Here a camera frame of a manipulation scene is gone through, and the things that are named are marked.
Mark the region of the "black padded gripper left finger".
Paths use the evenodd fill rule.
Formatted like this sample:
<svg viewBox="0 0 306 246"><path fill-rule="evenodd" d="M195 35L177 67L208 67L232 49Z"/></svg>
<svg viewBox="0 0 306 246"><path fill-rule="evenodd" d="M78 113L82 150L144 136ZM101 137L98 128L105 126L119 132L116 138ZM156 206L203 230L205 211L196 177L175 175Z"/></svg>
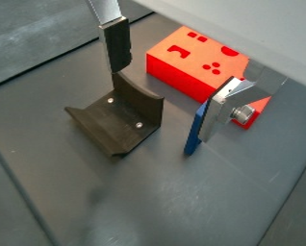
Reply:
<svg viewBox="0 0 306 246"><path fill-rule="evenodd" d="M120 13L117 0L85 0L85 3L97 23L111 72L117 73L132 59L128 19Z"/></svg>

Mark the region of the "blue padded gripper right finger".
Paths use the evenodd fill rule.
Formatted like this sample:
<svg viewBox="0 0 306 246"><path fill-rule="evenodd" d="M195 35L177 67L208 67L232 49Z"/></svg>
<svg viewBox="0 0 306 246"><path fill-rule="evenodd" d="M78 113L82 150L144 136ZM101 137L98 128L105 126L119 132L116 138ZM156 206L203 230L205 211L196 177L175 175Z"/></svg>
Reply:
<svg viewBox="0 0 306 246"><path fill-rule="evenodd" d="M235 119L245 124L255 113L249 103L272 96L288 77L260 64L248 61L244 80L229 77L199 107L184 146L184 154L191 156L200 144L207 142L220 125Z"/></svg>

